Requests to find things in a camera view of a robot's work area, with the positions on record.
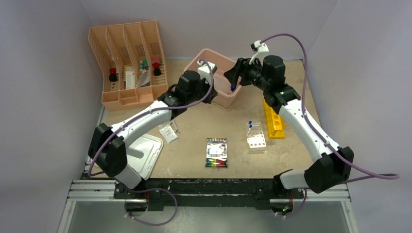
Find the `pink plastic bin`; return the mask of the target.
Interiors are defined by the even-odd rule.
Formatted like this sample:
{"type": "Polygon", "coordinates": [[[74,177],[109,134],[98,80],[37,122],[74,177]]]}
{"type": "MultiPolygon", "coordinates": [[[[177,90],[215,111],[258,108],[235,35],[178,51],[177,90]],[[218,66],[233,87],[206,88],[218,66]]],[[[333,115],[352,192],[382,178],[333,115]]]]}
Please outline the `pink plastic bin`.
{"type": "Polygon", "coordinates": [[[197,56],[185,67],[184,71],[197,71],[198,60],[203,59],[212,62],[216,65],[217,70],[214,73],[214,89],[218,95],[213,101],[222,107],[229,108],[235,97],[241,90],[241,86],[237,85],[236,89],[231,90],[231,84],[224,76],[224,73],[234,67],[235,61],[211,49],[201,50],[197,56]]]}

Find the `white sachet packet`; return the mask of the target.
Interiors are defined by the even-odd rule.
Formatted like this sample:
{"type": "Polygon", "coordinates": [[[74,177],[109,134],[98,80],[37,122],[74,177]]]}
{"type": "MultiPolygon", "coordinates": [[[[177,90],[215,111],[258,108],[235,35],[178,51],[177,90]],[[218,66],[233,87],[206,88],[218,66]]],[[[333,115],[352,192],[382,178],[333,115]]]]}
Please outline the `white sachet packet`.
{"type": "Polygon", "coordinates": [[[171,125],[160,127],[159,132],[161,133],[161,135],[164,137],[165,141],[168,144],[171,143],[172,141],[178,139],[178,135],[173,130],[171,125]]]}

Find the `white plastic lid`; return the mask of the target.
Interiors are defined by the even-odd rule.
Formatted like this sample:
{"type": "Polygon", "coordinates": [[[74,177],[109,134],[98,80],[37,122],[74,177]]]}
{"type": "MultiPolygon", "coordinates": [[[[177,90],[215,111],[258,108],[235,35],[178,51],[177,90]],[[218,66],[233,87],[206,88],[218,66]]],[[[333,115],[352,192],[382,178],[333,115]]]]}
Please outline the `white plastic lid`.
{"type": "Polygon", "coordinates": [[[97,129],[88,150],[91,159],[88,175],[102,174],[136,186],[149,179],[162,148],[163,141],[149,134],[133,140],[128,146],[125,139],[114,135],[110,129],[97,129]]]}

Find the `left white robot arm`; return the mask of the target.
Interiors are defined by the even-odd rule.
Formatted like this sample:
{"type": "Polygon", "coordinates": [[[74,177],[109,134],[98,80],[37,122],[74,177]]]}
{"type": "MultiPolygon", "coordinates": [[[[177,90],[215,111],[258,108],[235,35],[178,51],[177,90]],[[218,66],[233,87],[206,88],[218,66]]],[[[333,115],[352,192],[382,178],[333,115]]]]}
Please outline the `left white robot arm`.
{"type": "Polygon", "coordinates": [[[143,178],[128,161],[127,149],[148,131],[176,118],[188,108],[201,102],[211,103],[217,95],[213,75],[214,71],[205,76],[197,71],[185,71],[177,84],[145,110],[115,126],[98,125],[87,152],[91,165],[97,164],[108,177],[126,186],[126,193],[132,198],[142,197],[145,192],[145,185],[141,183],[143,178]]]}

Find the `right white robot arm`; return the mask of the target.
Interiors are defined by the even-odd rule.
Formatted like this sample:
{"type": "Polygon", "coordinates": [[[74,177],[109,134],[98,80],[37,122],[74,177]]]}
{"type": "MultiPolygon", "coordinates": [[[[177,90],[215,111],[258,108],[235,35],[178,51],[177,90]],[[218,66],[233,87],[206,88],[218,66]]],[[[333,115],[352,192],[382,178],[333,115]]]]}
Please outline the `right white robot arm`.
{"type": "Polygon", "coordinates": [[[223,75],[232,87],[253,85],[264,100],[288,123],[309,152],[313,164],[306,170],[276,175],[273,192],[283,198],[294,188],[308,188],[319,194],[348,180],[354,152],[331,139],[302,106],[302,98],[285,82],[286,66],[281,57],[268,55],[262,62],[239,58],[223,75]]]}

